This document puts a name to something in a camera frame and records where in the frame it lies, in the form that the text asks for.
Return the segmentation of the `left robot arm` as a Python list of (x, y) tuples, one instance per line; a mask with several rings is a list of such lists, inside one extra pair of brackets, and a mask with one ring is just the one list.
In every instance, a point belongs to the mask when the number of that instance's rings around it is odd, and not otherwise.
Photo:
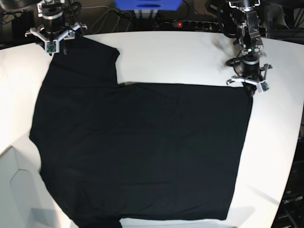
[(266, 75), (273, 68), (270, 64), (260, 66), (260, 56), (264, 48), (259, 32), (260, 20), (256, 11), (260, 1), (228, 0), (227, 3), (230, 8), (242, 12), (242, 16), (232, 16), (237, 29), (235, 44), (239, 45), (240, 51), (235, 58), (226, 62), (226, 65), (232, 67), (235, 72), (226, 84), (240, 82), (247, 96), (253, 97), (256, 92), (264, 93), (269, 90)]

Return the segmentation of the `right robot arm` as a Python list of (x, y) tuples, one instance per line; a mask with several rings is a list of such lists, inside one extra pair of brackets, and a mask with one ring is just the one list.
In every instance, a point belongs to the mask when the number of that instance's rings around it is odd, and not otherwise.
[(87, 29), (87, 25), (82, 24), (77, 17), (81, 8), (81, 3), (74, 0), (42, 0), (37, 4), (42, 24), (30, 28), (25, 36), (34, 36), (35, 43), (50, 56), (60, 51), (67, 55), (68, 42), (76, 36), (82, 37)]

